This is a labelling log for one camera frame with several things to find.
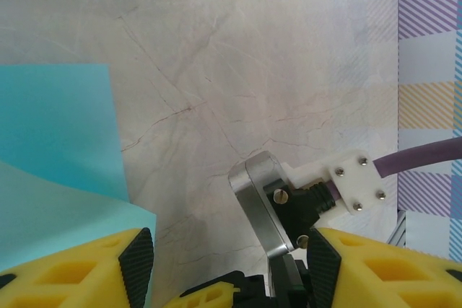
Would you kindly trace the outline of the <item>turquoise cloth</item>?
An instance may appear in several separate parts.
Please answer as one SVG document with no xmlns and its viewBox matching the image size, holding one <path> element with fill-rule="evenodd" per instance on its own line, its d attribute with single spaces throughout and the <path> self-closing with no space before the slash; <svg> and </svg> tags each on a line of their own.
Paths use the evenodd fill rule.
<svg viewBox="0 0 462 308">
<path fill-rule="evenodd" d="M 155 226 L 129 200 L 108 67 L 0 65 L 0 270 Z"/>
</svg>

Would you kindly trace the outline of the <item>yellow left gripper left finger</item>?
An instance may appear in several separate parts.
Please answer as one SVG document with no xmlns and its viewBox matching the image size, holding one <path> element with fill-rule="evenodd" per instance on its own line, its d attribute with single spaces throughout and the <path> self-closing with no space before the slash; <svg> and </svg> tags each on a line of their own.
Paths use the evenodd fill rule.
<svg viewBox="0 0 462 308">
<path fill-rule="evenodd" d="M 148 228 L 128 229 L 0 271 L 0 308 L 144 308 Z"/>
</svg>

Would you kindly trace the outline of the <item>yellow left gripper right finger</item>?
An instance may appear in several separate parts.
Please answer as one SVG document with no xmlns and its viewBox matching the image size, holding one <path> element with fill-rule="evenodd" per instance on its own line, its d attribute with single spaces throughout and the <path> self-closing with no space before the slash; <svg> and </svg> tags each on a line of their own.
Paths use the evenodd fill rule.
<svg viewBox="0 0 462 308">
<path fill-rule="evenodd" d="M 336 229 L 312 229 L 317 308 L 462 308 L 462 263 Z"/>
</svg>

